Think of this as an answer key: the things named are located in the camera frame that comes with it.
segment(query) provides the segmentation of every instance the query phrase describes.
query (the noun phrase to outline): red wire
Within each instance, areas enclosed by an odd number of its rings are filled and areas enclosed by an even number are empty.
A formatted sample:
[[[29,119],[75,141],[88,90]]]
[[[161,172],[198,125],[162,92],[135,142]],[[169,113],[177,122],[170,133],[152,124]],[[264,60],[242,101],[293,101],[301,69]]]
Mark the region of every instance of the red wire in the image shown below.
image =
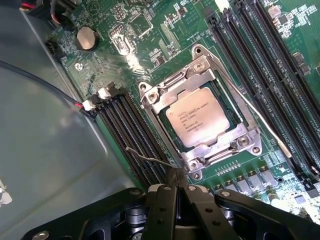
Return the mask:
[[[77,103],[75,103],[74,105],[76,105],[78,108],[82,108],[82,104],[81,103],[79,103],[79,102],[77,102]]]
[[[27,2],[23,2],[21,4],[22,7],[26,7],[26,8],[29,8],[29,9],[34,9],[36,5],[32,5],[30,3],[27,3]]]

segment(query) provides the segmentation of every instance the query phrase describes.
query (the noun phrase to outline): cpu socket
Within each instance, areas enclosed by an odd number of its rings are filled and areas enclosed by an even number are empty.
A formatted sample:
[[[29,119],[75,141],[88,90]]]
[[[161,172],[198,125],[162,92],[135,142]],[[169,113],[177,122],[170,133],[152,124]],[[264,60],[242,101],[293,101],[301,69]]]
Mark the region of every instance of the cpu socket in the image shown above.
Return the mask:
[[[220,59],[195,44],[192,62],[156,86],[139,83],[141,106],[179,167],[194,180],[202,169],[240,152],[262,153],[256,121]]]

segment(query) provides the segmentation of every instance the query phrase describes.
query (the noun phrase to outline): metal socket frame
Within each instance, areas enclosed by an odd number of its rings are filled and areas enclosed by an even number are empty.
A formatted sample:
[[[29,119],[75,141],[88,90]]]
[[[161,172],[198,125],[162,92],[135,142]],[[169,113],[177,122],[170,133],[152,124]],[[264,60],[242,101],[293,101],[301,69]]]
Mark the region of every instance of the metal socket frame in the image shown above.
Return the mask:
[[[225,81],[248,126],[243,123],[240,113],[223,85],[221,85],[220,81],[223,81],[223,79],[229,79],[232,82],[233,80],[231,80],[220,59],[200,44],[195,44],[191,52],[192,62],[180,71],[156,86],[151,86],[147,82],[140,82],[138,88],[141,107],[152,121],[172,157],[177,160],[179,167],[184,168],[192,179],[199,181],[203,177],[202,169],[235,154],[248,151],[254,156],[261,155],[262,144],[261,131],[241,96]],[[219,73],[221,79],[215,75],[215,71]],[[183,91],[193,92],[209,81],[218,82],[242,122],[236,128],[219,135],[217,142],[210,146],[200,144],[188,152],[180,152],[163,126],[159,113],[176,102],[178,95]]]

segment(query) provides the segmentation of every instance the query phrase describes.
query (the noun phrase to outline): gray chassis wall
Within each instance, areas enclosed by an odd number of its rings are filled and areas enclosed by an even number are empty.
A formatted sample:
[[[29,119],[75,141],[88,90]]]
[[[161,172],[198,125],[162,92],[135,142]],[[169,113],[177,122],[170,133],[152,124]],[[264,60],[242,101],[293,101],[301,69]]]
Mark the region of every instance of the gray chassis wall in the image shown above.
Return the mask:
[[[49,35],[43,22],[31,22],[41,39]],[[6,7],[0,7],[0,59],[70,90],[24,16]],[[0,207],[0,239],[20,239],[32,228],[133,186],[108,144],[76,109],[3,68],[0,83],[0,179],[13,198]]]

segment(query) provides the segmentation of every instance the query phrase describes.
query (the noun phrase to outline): mounting screw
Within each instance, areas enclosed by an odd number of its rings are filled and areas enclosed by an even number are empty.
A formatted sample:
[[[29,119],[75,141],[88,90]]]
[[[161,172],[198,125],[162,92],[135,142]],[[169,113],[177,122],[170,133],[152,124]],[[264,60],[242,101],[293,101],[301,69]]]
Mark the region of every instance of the mounting screw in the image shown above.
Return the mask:
[[[49,237],[48,231],[38,232],[36,235],[32,237],[32,240],[46,240]]]
[[[135,235],[133,235],[132,240],[141,240],[142,238],[142,233],[136,233]]]
[[[131,194],[131,195],[139,195],[139,194],[140,194],[140,191],[138,191],[138,190],[132,190],[132,191],[130,192],[130,194]]]
[[[74,65],[74,68],[75,68],[75,70],[77,70],[77,71],[80,72],[82,69],[84,69],[84,65],[83,65],[82,63],[77,62],[77,63]]]
[[[192,170],[198,168],[198,162],[196,160],[191,160],[188,165],[189,165],[189,168]]]
[[[193,69],[198,73],[202,72],[205,69],[205,64],[202,62],[198,62],[196,65],[194,65]]]
[[[254,152],[255,154],[260,152],[260,148],[255,146],[254,148],[252,148],[252,152]]]
[[[155,101],[158,98],[158,96],[156,93],[152,92],[148,95],[148,98],[150,101]]]
[[[190,191],[194,191],[194,190],[196,190],[197,188],[195,187],[195,186],[188,186],[188,189],[190,190]]]
[[[245,147],[250,143],[249,138],[247,136],[241,136],[238,138],[237,141],[241,147]]]
[[[223,192],[221,192],[221,195],[227,198],[227,197],[229,197],[231,194],[230,194],[230,192],[223,191]]]

